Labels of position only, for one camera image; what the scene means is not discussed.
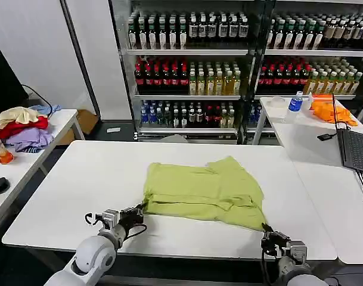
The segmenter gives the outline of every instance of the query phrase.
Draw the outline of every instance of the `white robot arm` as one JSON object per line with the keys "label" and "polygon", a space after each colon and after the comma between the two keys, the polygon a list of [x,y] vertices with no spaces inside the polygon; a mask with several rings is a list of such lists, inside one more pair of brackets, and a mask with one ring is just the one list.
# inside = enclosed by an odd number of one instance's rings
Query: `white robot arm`
{"label": "white robot arm", "polygon": [[[106,210],[102,215],[96,215],[93,225],[100,221],[104,226],[99,234],[83,240],[64,269],[50,277],[45,286],[94,286],[114,264],[116,251],[122,247],[124,240],[147,229],[143,224],[143,207],[138,205],[124,209],[120,214],[115,210]],[[90,213],[85,216],[89,224],[91,217]],[[144,229],[128,236],[129,230],[136,226],[143,226]]]}

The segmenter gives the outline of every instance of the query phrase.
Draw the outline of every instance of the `beige cloth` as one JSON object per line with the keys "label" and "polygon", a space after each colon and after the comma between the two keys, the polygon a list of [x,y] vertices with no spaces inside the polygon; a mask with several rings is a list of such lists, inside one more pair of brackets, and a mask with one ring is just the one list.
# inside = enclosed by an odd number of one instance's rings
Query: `beige cloth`
{"label": "beige cloth", "polygon": [[9,122],[16,121],[22,124],[28,124],[31,122],[37,122],[38,116],[44,116],[36,110],[32,110],[26,107],[13,107],[0,113],[0,129],[4,128]]}

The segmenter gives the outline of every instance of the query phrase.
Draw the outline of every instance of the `pile of clothes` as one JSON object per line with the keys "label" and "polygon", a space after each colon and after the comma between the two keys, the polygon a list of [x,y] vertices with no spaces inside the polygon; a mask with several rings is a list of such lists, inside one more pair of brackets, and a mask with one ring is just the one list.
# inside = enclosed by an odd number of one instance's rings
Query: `pile of clothes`
{"label": "pile of clothes", "polygon": [[0,139],[13,145],[16,152],[38,153],[53,141],[48,132],[48,110],[40,105],[14,107],[0,114]]}

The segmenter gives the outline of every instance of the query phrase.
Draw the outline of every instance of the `orange cloth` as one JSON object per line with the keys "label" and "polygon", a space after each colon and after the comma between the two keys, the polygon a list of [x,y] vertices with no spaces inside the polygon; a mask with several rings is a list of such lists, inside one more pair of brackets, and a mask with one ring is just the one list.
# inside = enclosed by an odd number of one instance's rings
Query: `orange cloth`
{"label": "orange cloth", "polygon": [[[314,101],[311,104],[311,108],[314,110],[314,115],[318,116],[329,123],[335,123],[334,107],[332,102]],[[357,126],[358,123],[352,120],[350,111],[340,106],[336,106],[336,120],[338,122],[343,121],[348,125]]]}

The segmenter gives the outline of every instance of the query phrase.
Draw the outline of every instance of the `blue cloth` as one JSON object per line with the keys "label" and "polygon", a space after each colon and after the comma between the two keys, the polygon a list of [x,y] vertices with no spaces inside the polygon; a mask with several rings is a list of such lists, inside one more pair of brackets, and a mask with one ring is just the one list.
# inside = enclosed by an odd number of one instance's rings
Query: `blue cloth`
{"label": "blue cloth", "polygon": [[[43,115],[49,115],[50,113],[50,106],[43,106],[43,105],[33,105],[29,107],[30,109],[36,110],[39,113],[43,114]],[[54,112],[61,110],[62,107],[60,107],[58,104],[56,105],[52,105],[52,112],[51,114],[53,114]]]}

